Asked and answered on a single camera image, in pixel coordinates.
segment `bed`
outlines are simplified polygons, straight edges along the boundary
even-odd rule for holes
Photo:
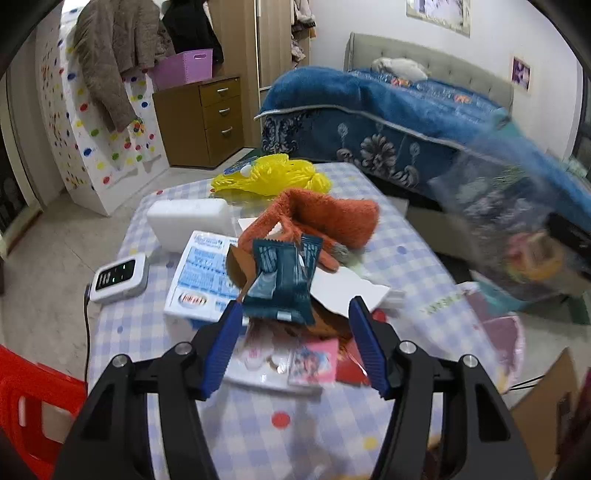
[[[369,78],[368,67],[382,56],[411,58],[430,78],[411,86]],[[430,180],[493,132],[496,144],[519,152],[520,166],[552,184],[559,213],[591,231],[588,187],[520,133],[511,121],[514,93],[507,81],[436,50],[357,33],[350,36],[344,72],[315,68],[289,72],[269,91],[259,114],[263,152],[354,163],[384,193],[407,196],[404,191],[422,200],[419,206],[440,211]],[[465,258],[453,229],[437,234],[446,228],[444,216],[415,213],[409,211],[409,220],[434,250]]]

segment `metal screw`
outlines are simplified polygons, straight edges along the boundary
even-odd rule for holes
[[[188,353],[191,352],[192,348],[193,347],[191,346],[190,343],[187,343],[187,342],[177,343],[176,346],[174,347],[174,352],[177,355],[187,355]]]
[[[474,355],[466,355],[464,357],[464,365],[468,368],[474,368],[478,366],[478,359]]]
[[[402,342],[398,348],[400,348],[401,352],[406,353],[407,355],[412,355],[417,351],[417,346],[412,342]]]
[[[111,363],[113,363],[113,367],[121,368],[127,363],[127,357],[125,355],[117,355]]]

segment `wooden wardrobe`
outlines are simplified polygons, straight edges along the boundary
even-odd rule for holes
[[[240,75],[242,123],[247,147],[260,147],[261,123],[255,121],[273,82],[293,68],[292,0],[209,0],[213,29],[222,44],[224,63],[213,75]],[[310,64],[310,30],[294,34]]]

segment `wall picture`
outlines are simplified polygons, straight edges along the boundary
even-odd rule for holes
[[[515,85],[525,89],[526,92],[530,91],[531,67],[517,57],[513,57],[511,81]]]
[[[470,36],[470,0],[407,0],[407,16]]]

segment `pink storage basket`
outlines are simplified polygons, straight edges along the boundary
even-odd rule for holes
[[[184,51],[161,60],[150,76],[158,90],[207,80],[212,77],[213,50]]]

